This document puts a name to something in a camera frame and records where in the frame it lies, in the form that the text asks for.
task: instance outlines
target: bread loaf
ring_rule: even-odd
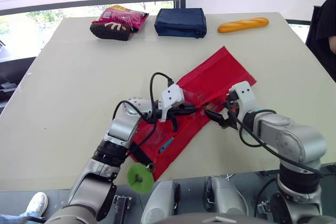
[[[218,28],[219,33],[229,33],[231,31],[239,31],[256,27],[267,26],[269,23],[266,18],[251,18],[235,22],[221,24]]]

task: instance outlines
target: person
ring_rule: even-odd
[[[325,1],[311,30],[306,45],[336,82],[336,0]]]
[[[0,215],[0,224],[19,224],[24,217],[35,217],[42,220],[41,216],[48,206],[48,197],[41,191],[34,194],[30,200],[26,211],[19,216]],[[26,221],[25,224],[36,224],[33,221]]]

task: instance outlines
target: green ring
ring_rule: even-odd
[[[141,163],[130,166],[127,172],[127,181],[129,186],[139,194],[150,192],[154,185],[152,173]]]

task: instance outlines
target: blue cooler bag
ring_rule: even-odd
[[[206,35],[202,8],[161,9],[154,27],[159,36],[203,38]]]

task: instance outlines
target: pink snack bag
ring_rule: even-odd
[[[112,5],[92,23],[117,22],[129,25],[132,31],[138,31],[141,29],[147,17],[148,13],[130,10],[120,5]]]

